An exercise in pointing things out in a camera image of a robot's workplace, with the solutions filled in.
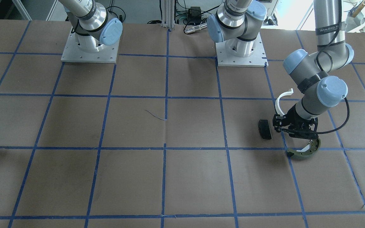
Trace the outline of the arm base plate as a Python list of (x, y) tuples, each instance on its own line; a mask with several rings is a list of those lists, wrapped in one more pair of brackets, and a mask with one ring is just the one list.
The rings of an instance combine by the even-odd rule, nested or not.
[(218, 66), (220, 67), (268, 67), (266, 51), (261, 35), (253, 41), (238, 38), (215, 43)]
[(113, 45), (104, 45), (92, 36), (70, 32), (61, 57), (71, 63), (116, 63), (120, 39)]

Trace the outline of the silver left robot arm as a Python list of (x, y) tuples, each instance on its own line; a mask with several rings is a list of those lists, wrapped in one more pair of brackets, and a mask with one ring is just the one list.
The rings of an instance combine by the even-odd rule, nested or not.
[[(286, 114), (277, 113), (272, 120), (276, 132), (310, 140), (321, 134), (317, 131), (319, 115), (347, 100), (346, 82), (329, 73), (343, 68), (354, 57), (353, 48), (346, 43), (343, 2), (315, 0), (313, 7), (317, 51), (309, 54), (298, 49), (283, 61), (303, 98)], [(251, 52), (244, 47), (253, 46), (266, 15), (266, 7), (256, 0), (226, 0), (207, 19), (209, 36), (215, 43), (225, 42), (233, 55), (249, 56)]]

